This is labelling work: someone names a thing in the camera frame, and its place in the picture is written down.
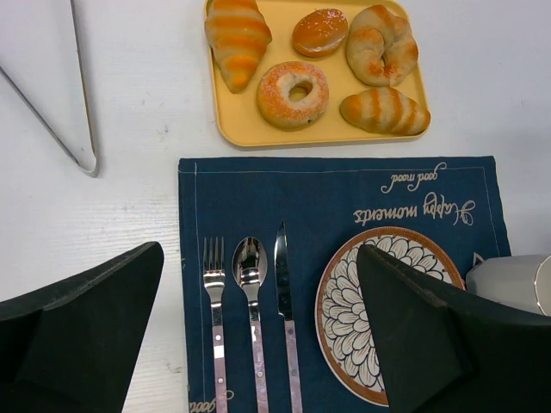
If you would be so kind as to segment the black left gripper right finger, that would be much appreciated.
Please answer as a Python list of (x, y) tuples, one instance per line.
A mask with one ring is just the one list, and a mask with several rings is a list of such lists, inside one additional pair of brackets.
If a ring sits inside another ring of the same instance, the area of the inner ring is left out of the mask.
[(548, 412), (550, 319), (437, 280), (373, 245), (356, 259), (392, 412)]

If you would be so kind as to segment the large orange striped croissant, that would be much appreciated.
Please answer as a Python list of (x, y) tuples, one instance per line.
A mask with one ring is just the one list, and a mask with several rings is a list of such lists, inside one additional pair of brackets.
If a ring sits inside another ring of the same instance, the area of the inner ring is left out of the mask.
[(213, 1), (204, 22), (207, 43), (227, 88), (244, 90), (259, 66), (272, 34), (257, 2)]

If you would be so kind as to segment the silver metal tongs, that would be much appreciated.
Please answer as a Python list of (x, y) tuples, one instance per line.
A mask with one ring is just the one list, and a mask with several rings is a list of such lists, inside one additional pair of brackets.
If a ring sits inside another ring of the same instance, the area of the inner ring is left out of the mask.
[(100, 169), (79, 1), (1, 3), (1, 160)]

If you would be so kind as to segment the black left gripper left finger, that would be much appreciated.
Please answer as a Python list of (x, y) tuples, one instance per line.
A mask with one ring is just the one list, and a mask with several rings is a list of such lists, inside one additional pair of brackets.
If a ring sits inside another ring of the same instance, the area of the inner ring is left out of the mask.
[(120, 412), (158, 291), (148, 242), (1, 304), (3, 412)]

